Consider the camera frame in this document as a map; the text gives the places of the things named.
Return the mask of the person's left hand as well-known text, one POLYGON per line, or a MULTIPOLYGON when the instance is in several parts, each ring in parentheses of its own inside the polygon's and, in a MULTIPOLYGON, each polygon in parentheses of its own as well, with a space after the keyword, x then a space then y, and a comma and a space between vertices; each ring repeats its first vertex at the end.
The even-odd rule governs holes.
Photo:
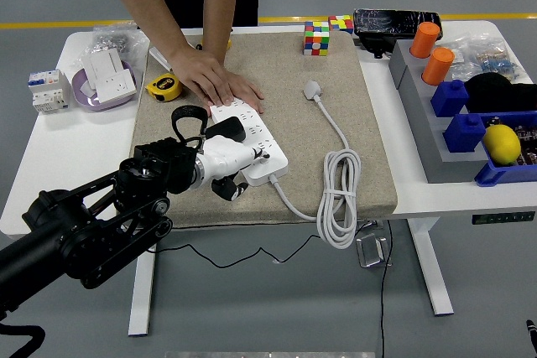
POLYGON ((264 109, 262 100, 263 93, 251 81, 241 75, 237 75, 230 71, 223 71, 224 87, 223 93, 216 92, 214 98, 210 98, 206 93, 201 99, 202 103, 209 106, 230 106, 235 98, 245 101, 257 113, 263 114, 264 109))

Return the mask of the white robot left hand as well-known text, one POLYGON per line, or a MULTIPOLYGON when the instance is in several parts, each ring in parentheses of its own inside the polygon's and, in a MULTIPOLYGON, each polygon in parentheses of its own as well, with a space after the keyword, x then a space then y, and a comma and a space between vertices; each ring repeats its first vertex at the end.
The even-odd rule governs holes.
POLYGON ((211 183, 212 191, 227 201, 234 201, 247 188, 243 182, 236 184, 234 178, 241 169, 256 160, 269 159, 270 154, 261 148, 252 148, 230 138, 216 135, 203 144, 196 155, 194 175, 190 189, 198 189, 211 183))

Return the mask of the person's right hand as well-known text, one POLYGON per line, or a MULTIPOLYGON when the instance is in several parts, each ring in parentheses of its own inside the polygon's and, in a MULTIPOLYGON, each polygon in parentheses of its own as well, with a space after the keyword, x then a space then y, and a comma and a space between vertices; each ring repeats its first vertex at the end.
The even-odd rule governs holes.
POLYGON ((221 106, 232 99, 226 71, 211 54, 186 45, 168 55, 167 60, 181 84, 203 104, 221 106))

